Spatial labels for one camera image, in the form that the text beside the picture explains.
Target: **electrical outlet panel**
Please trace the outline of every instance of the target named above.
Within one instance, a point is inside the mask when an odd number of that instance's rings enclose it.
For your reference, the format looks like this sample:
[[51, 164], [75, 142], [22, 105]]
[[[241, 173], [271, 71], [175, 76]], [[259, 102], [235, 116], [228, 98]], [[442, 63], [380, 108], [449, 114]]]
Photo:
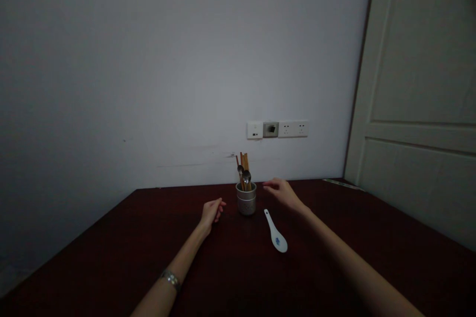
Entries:
[[307, 137], [308, 134], [309, 120], [290, 120], [279, 122], [279, 138]]
[[292, 121], [279, 122], [278, 137], [282, 137], [282, 138], [293, 137], [293, 122]]
[[248, 139], [262, 139], [263, 138], [263, 122], [249, 121], [247, 123], [246, 134]]
[[277, 121], [266, 121], [263, 124], [263, 137], [278, 137], [279, 123]]
[[295, 137], [307, 137], [309, 133], [309, 120], [299, 120], [294, 122]]

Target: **spoon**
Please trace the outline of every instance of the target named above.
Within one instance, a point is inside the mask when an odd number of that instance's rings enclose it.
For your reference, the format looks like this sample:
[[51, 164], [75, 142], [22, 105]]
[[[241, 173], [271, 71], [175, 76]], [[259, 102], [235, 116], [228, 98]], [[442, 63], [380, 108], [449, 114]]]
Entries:
[[243, 182], [245, 184], [245, 187], [247, 187], [248, 183], [251, 182], [251, 173], [249, 173], [248, 170], [243, 171]]
[[269, 229], [271, 230], [271, 241], [273, 242], [274, 247], [279, 252], [285, 253], [288, 251], [288, 242], [274, 226], [273, 220], [271, 219], [271, 215], [269, 214], [268, 210], [264, 210], [264, 214], [266, 215], [266, 219], [268, 219]]
[[238, 165], [238, 173], [239, 173], [239, 178], [241, 179], [241, 175], [243, 175], [244, 168], [241, 165]]

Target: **silver bracelet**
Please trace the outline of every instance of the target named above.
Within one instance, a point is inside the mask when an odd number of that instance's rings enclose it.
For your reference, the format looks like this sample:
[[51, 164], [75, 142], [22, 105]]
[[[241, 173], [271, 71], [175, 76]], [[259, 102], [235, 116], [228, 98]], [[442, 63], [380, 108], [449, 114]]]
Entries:
[[180, 282], [179, 279], [168, 269], [165, 269], [162, 275], [159, 278], [164, 277], [168, 282], [172, 284], [173, 287], [177, 290], [177, 293], [180, 292]]

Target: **door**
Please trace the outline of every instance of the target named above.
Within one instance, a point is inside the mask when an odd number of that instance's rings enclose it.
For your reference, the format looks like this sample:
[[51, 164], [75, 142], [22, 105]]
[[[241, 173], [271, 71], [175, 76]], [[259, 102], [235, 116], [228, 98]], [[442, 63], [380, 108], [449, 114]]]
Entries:
[[475, 0], [371, 0], [345, 178], [476, 250]]

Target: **person's left arm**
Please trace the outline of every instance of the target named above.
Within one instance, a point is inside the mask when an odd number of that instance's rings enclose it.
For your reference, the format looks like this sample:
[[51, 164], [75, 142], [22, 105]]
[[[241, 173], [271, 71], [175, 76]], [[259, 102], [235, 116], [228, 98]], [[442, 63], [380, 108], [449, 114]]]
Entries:
[[[185, 244], [167, 267], [182, 284], [192, 261], [205, 238], [212, 231], [213, 222], [218, 222], [225, 202], [219, 198], [203, 205], [202, 219]], [[137, 305], [131, 317], [168, 316], [174, 305], [176, 289], [165, 278], [159, 278]]]

